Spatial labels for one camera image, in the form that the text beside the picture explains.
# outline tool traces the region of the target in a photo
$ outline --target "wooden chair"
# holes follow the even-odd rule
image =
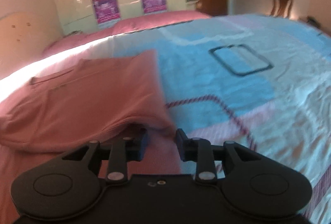
[[[293,0],[273,0],[273,9],[270,15],[274,17],[290,18],[292,7],[293,7]]]

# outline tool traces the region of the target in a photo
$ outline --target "headboard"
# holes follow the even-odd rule
[[[0,18],[0,79],[40,59],[43,49],[61,37],[33,13]]]

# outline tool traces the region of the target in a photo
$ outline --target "bed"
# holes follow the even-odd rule
[[[133,29],[71,48],[0,81],[0,101],[32,76],[80,58],[158,52],[166,108],[188,137],[235,140],[304,174],[313,186],[305,216],[331,220],[331,39],[263,15],[214,17]],[[218,176],[222,171],[218,164]],[[182,173],[194,173],[182,163]]]

